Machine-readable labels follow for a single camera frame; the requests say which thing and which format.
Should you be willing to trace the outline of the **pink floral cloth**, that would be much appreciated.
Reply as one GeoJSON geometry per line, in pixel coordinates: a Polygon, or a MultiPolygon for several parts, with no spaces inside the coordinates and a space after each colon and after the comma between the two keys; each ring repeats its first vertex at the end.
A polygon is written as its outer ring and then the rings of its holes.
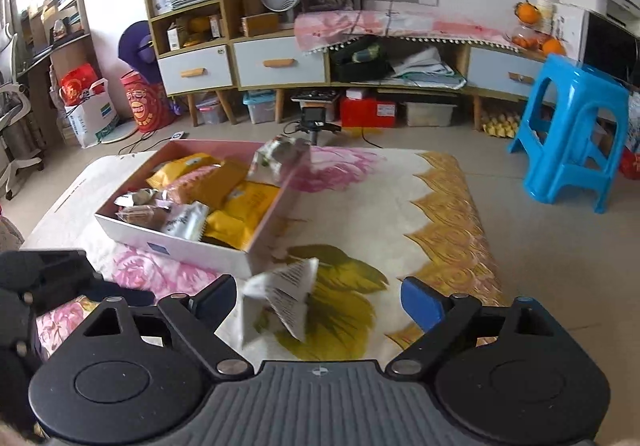
{"type": "Polygon", "coordinates": [[[498,29],[439,14],[373,10],[302,13],[295,19],[294,36],[299,49],[307,53],[344,47],[364,36],[520,50],[498,29]]]}

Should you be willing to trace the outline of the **gold snack bar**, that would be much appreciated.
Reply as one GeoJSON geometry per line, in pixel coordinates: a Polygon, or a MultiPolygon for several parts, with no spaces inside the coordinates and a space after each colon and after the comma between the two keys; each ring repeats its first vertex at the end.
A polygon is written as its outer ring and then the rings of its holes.
{"type": "Polygon", "coordinates": [[[248,166],[244,162],[228,159],[218,165],[198,168],[191,182],[189,196],[217,210],[224,204],[224,199],[245,180],[248,166]]]}

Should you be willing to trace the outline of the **white shopping bag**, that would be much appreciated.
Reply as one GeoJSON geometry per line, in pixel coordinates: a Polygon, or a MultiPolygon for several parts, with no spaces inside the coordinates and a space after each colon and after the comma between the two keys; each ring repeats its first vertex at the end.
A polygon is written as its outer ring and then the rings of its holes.
{"type": "Polygon", "coordinates": [[[78,104],[65,106],[65,115],[81,148],[100,144],[119,123],[117,110],[108,94],[108,80],[102,78],[93,82],[82,92],[78,104]]]}

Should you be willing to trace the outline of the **red box under cabinet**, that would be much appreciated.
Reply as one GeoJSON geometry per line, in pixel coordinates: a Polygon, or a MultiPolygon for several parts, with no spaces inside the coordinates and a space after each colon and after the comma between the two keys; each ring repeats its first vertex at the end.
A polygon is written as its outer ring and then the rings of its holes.
{"type": "Polygon", "coordinates": [[[340,102],[340,119],[343,128],[394,128],[396,103],[375,98],[343,98],[340,102]]]}

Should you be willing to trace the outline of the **red cartoon barrel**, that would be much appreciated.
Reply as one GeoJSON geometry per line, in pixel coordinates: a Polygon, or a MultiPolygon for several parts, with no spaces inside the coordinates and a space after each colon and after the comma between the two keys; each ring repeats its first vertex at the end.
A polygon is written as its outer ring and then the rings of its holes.
{"type": "Polygon", "coordinates": [[[155,132],[174,122],[176,115],[161,82],[150,84],[140,73],[130,70],[120,77],[120,83],[140,133],[155,132]]]}

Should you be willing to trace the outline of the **white office chair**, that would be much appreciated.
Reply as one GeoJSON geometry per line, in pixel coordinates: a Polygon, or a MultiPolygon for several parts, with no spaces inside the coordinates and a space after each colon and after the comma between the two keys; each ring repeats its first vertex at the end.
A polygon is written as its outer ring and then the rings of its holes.
{"type": "Polygon", "coordinates": [[[41,148],[32,137],[28,116],[32,104],[16,76],[17,36],[9,26],[1,26],[1,185],[4,197],[11,200],[18,190],[24,170],[41,171],[41,148]]]}

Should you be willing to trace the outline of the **white black text packet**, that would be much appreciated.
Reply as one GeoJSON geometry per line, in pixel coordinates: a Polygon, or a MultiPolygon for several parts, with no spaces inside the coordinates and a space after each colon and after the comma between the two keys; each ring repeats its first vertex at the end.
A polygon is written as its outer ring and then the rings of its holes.
{"type": "Polygon", "coordinates": [[[204,203],[173,205],[160,231],[168,236],[184,240],[200,241],[203,237],[209,207],[204,203]]]}

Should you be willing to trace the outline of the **blue plastic stool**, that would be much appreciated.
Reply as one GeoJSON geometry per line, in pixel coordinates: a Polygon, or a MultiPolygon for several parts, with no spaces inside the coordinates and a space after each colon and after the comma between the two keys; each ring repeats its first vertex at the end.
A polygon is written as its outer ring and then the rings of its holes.
{"type": "Polygon", "coordinates": [[[628,130],[630,91],[614,77],[562,55],[542,65],[510,153],[525,151],[525,191],[540,203],[554,203],[564,187],[597,194],[594,211],[603,213],[628,130]],[[600,110],[613,115],[616,131],[608,154],[592,140],[600,110]]]}

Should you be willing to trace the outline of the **low wooden tv cabinet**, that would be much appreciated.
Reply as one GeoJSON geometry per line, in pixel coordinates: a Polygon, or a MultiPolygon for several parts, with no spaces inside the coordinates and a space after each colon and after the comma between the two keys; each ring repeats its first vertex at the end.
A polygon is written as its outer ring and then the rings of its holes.
{"type": "Polygon", "coordinates": [[[474,128],[483,129],[491,101],[524,102],[544,53],[517,44],[454,37],[352,38],[326,53],[329,76],[381,94],[469,96],[474,128]]]}

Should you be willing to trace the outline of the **pink zip bag snack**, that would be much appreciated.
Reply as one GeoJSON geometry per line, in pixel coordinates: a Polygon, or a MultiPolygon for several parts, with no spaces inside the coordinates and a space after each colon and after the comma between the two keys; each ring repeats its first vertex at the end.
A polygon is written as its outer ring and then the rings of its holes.
{"type": "Polygon", "coordinates": [[[162,198],[172,203],[180,203],[180,205],[193,203],[194,189],[219,168],[219,165],[208,165],[183,174],[163,189],[162,198]]]}

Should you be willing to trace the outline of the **white printed snack packet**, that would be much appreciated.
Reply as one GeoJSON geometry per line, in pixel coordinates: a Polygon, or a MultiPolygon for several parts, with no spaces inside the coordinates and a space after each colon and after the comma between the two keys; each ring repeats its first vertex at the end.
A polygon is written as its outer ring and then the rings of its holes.
{"type": "Polygon", "coordinates": [[[127,192],[119,195],[114,200],[114,205],[119,208],[131,208],[138,206],[149,206],[158,199],[163,199],[162,193],[154,188],[140,188],[137,191],[127,192]]]}

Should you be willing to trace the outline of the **floral bed sheet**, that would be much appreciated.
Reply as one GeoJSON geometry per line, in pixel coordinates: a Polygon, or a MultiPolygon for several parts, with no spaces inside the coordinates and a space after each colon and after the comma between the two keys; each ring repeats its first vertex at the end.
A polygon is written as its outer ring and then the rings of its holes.
{"type": "MultiPolygon", "coordinates": [[[[171,258],[158,241],[121,245],[107,235],[114,198],[141,185],[166,151],[104,157],[88,166],[26,239],[29,249],[81,249],[106,278],[158,297],[198,292],[227,270],[171,258]]],[[[319,147],[288,185],[294,203],[273,222],[269,266],[317,258],[307,336],[295,340],[270,311],[233,311],[218,336],[253,364],[265,359],[389,362],[421,329],[400,305],[409,276],[444,295],[487,305],[503,296],[484,229],[454,157],[437,151],[319,147]]]]}

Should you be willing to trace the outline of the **wooden drawer cabinet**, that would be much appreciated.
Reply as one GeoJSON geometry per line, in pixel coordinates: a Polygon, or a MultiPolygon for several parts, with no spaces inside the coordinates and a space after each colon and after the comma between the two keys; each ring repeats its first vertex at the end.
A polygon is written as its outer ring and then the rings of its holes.
{"type": "Polygon", "coordinates": [[[186,98],[192,125],[198,125],[198,93],[216,93],[235,123],[232,92],[271,89],[276,92],[276,120],[281,121],[288,93],[330,84],[328,57],[299,50],[293,30],[243,35],[243,0],[205,0],[165,13],[156,12],[152,0],[145,0],[145,7],[165,91],[171,98],[186,98]],[[190,48],[169,47],[167,30],[175,21],[205,14],[219,16],[218,38],[190,48]]]}

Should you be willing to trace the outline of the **purple plush toy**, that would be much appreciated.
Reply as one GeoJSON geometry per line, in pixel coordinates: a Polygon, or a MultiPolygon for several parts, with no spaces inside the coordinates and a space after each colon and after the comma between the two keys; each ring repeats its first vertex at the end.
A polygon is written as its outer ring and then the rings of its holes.
{"type": "Polygon", "coordinates": [[[128,26],[118,41],[118,58],[139,73],[149,84],[162,81],[147,21],[128,26]]]}

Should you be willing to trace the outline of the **orange fruit lower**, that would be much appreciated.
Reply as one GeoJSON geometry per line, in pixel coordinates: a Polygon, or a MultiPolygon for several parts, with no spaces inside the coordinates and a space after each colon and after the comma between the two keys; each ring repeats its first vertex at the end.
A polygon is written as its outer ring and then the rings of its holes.
{"type": "Polygon", "coordinates": [[[556,54],[556,55],[566,54],[566,51],[562,42],[559,39],[556,39],[553,37],[550,37],[547,40],[544,40],[544,42],[541,43],[540,50],[544,56],[549,56],[551,54],[556,54]]]}

